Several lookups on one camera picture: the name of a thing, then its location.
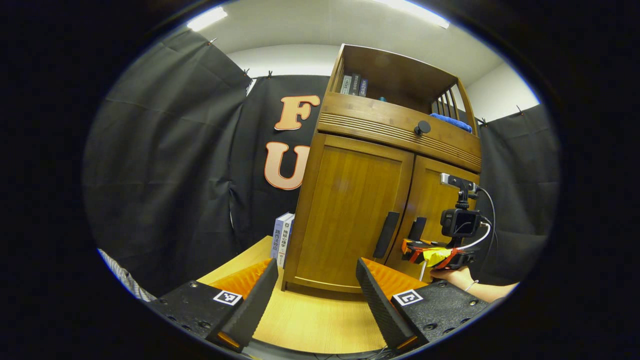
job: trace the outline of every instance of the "book spine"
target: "book spine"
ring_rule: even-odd
[[[278,256],[278,251],[280,250],[280,237],[282,235],[282,224],[283,221],[279,218],[276,219],[276,224],[273,226],[273,243],[271,244],[271,258],[275,258]]]
[[[287,247],[289,246],[289,243],[291,242],[291,232],[293,231],[293,223],[296,220],[296,217],[293,216],[291,218],[291,227],[289,228],[289,239],[287,240],[287,244],[285,246],[284,249],[284,259],[282,260],[282,268],[284,268],[284,265],[287,263]]]
[[[348,94],[351,89],[351,75],[345,75],[342,79],[342,88],[340,94]]]
[[[362,81],[360,82],[360,93],[358,94],[359,96],[367,96],[367,84],[369,83],[369,80],[367,79],[362,79]]]
[[[287,253],[287,244],[289,242],[289,236],[291,235],[291,218],[284,221],[282,224],[282,235],[280,236],[280,249],[278,251],[277,264],[279,267],[284,266],[284,257]]]
[[[349,95],[358,95],[360,91],[360,74],[351,75],[351,90]]]

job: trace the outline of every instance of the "book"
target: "book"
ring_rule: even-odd
[[[358,96],[367,96],[367,84],[368,83],[369,83],[369,80],[362,79],[362,81],[360,82],[360,92],[358,93]]]
[[[353,73],[351,75],[351,90],[349,90],[349,95],[358,95],[360,91],[360,74]]]
[[[351,89],[351,75],[345,75],[342,79],[342,88],[340,94],[348,94]]]
[[[273,226],[273,242],[271,244],[271,258],[275,258],[280,250],[280,237],[282,235],[282,224],[284,220],[291,217],[291,213],[280,215]]]
[[[282,235],[280,235],[280,248],[278,250],[278,259],[277,259],[277,264],[281,268],[284,268],[284,260],[287,255],[287,246],[289,245],[289,239],[291,238],[291,229],[292,229],[293,219],[295,217],[296,217],[296,214],[292,214],[292,216],[284,220],[282,224]]]

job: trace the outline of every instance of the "wooden table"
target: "wooden table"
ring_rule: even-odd
[[[210,284],[269,257],[271,236],[198,279]],[[280,290],[283,270],[253,334],[256,340],[292,350],[348,354],[378,350],[387,344],[362,294],[290,284]]]

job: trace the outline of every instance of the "human hand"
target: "human hand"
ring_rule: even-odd
[[[469,272],[469,267],[463,266],[455,270],[432,270],[431,276],[437,279],[449,281],[451,284],[464,289],[474,282]]]

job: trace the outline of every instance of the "bracelet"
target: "bracelet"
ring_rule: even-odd
[[[474,284],[477,284],[480,280],[476,280],[474,282],[471,283],[471,285],[469,285],[468,288],[465,289],[465,291],[468,291],[469,289],[471,289],[471,286],[473,286]]]

